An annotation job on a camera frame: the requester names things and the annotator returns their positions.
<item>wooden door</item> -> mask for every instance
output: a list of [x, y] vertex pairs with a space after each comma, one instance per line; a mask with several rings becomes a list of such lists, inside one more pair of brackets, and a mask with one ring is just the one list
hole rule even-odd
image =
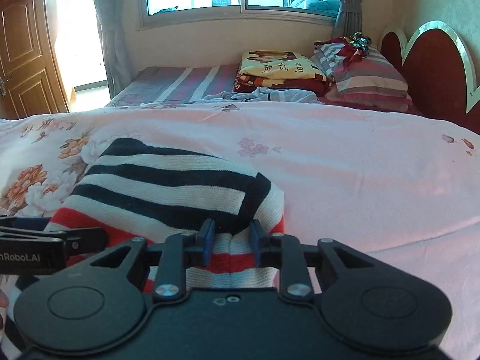
[[0, 0], [0, 14], [0, 102], [6, 116], [68, 112], [44, 0]]

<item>striped mattress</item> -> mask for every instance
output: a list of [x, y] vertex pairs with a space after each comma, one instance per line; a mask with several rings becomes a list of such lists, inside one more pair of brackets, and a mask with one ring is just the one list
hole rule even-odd
[[215, 67], [148, 67], [106, 107], [147, 103], [181, 104], [233, 92], [237, 64]]

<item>orange flower print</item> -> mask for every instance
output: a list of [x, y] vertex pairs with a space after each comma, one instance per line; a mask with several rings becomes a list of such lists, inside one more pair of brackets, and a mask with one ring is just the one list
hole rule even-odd
[[63, 149], [60, 152], [58, 158], [68, 158], [74, 155], [80, 154], [82, 147], [88, 143], [88, 137], [81, 137], [80, 139], [69, 139], [65, 141], [65, 144], [60, 148]]
[[21, 171], [17, 180], [2, 193], [0, 205], [13, 213], [25, 207], [25, 194], [28, 188], [36, 183], [43, 183], [47, 178], [47, 171], [42, 169], [43, 165], [39, 164]]

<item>window frame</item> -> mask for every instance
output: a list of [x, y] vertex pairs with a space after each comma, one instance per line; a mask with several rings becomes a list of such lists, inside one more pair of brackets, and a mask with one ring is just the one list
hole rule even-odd
[[248, 0], [240, 0], [240, 5], [193, 8], [149, 15], [147, 0], [139, 2], [140, 30], [198, 21], [237, 19], [296, 21], [333, 27], [336, 19], [301, 8], [248, 5]]

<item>floral bedsheet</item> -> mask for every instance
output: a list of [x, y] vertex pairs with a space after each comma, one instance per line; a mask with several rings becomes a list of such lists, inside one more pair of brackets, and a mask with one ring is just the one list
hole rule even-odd
[[[285, 192], [285, 232], [309, 244], [335, 238], [434, 283], [454, 308], [442, 348], [458, 360], [480, 354], [477, 134], [415, 115], [307, 103], [146, 105], [0, 120], [0, 215], [51, 216], [120, 137], [261, 172]], [[2, 281], [7, 294], [11, 283]]]

